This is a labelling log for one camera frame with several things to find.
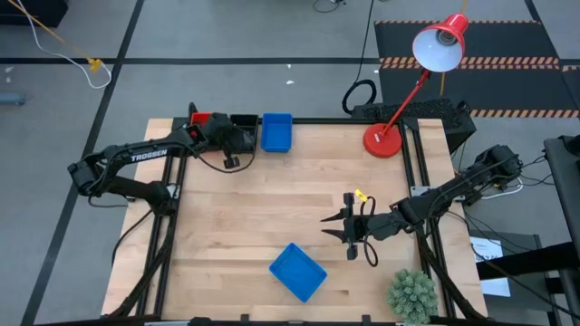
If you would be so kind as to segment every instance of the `red desk lamp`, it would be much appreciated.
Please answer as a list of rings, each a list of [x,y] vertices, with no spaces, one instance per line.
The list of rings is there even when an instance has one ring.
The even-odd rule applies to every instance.
[[[465,53],[463,33],[468,29],[464,14],[452,14],[445,22],[433,24],[420,31],[413,41],[413,56],[424,68],[415,88],[388,123],[376,123],[364,132],[362,143],[377,158],[389,158],[401,149],[401,134],[393,128],[415,93],[430,77],[431,72],[448,72],[459,65]]]

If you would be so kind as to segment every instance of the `white cord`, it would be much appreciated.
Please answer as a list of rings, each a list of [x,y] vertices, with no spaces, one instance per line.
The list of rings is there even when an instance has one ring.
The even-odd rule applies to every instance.
[[[21,6],[21,7],[22,7],[22,8],[23,8],[23,9],[24,9],[24,10],[25,10],[27,13],[28,13],[28,11],[26,10],[26,8],[24,8],[24,5],[22,4],[22,1],[20,1],[20,0],[16,0],[16,1],[18,1],[18,4],[19,4],[19,5],[20,5],[20,6]],[[79,63],[77,63],[77,62],[74,62],[73,60],[71,60],[71,58],[69,58],[69,57],[66,57],[66,56],[64,56],[64,55],[62,55],[62,54],[59,54],[59,53],[52,53],[52,52],[50,52],[50,51],[47,51],[47,50],[45,50],[45,49],[44,49],[44,48],[43,48],[43,47],[42,47],[42,46],[41,46],[41,45],[38,43],[38,37],[36,36],[36,29],[34,28],[33,20],[32,20],[32,19],[30,19],[30,16],[29,16],[28,14],[26,15],[26,18],[28,18],[28,23],[30,23],[30,26],[33,28],[34,41],[36,42],[36,46],[38,46],[38,48],[39,48],[41,51],[43,51],[44,53],[48,53],[48,54],[50,54],[50,55],[54,55],[54,56],[57,56],[57,57],[61,57],[61,58],[65,59],[65,60],[67,60],[68,62],[70,62],[70,63],[74,64],[75,66],[79,67],[79,69],[81,69],[81,70],[82,70],[82,73],[84,73],[84,77],[86,77],[86,78],[87,78],[87,82],[89,82],[89,85],[91,86],[91,88],[93,88],[93,89],[95,89],[95,90],[100,90],[100,89],[102,89],[102,88],[105,88],[105,87],[107,87],[107,85],[109,85],[109,83],[111,82],[111,79],[112,79],[112,77],[111,77],[111,71],[110,71],[109,69],[107,69],[107,66],[105,65],[105,63],[104,63],[104,62],[102,62],[102,63],[101,63],[101,64],[102,64],[102,68],[104,68],[104,70],[105,70],[105,71],[107,72],[107,74],[109,75],[109,80],[108,80],[107,82],[105,82],[103,85],[100,85],[100,86],[95,86],[95,85],[93,85],[93,84],[92,84],[92,82],[91,82],[91,77],[89,77],[89,73],[88,73],[88,72],[87,72],[87,71],[86,71],[86,70],[85,70],[85,69],[84,69],[84,68],[83,68],[83,67],[82,67],[82,66],[81,66]]]
[[[516,190],[508,191],[508,192],[503,192],[501,194],[495,194],[495,195],[491,195],[491,196],[487,196],[487,197],[482,197],[481,199],[491,199],[491,198],[496,198],[496,197],[513,195],[516,192],[520,192],[524,188],[524,183],[522,182],[522,179],[520,179],[519,177],[517,178],[517,181],[519,182],[519,185],[517,186],[517,189]]]

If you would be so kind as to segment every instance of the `white paper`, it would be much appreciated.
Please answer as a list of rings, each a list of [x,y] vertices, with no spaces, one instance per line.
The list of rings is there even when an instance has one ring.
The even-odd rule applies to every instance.
[[[501,246],[499,246],[501,245],[501,242],[499,240],[488,240],[472,236],[471,244],[473,245],[473,249],[475,249],[476,253],[480,254],[486,259],[503,257]],[[481,262],[481,258],[479,258],[476,254],[473,255],[475,256],[475,261],[477,263]],[[511,296],[507,278],[481,281],[481,291],[483,291],[484,294],[504,297]]]

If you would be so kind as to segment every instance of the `lamp shade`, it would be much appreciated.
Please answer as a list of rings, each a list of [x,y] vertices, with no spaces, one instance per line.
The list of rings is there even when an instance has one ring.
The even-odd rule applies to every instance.
[[[448,72],[459,65],[465,53],[463,33],[468,29],[464,14],[452,14],[445,22],[421,30],[413,41],[417,62],[432,72]]]

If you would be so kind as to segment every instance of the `blue tray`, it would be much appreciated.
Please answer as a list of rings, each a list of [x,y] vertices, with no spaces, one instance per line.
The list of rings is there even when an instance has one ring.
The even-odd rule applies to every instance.
[[[286,153],[292,147],[292,114],[264,113],[260,146],[266,152]]]
[[[296,244],[289,244],[270,265],[270,272],[301,302],[308,302],[327,274]]]

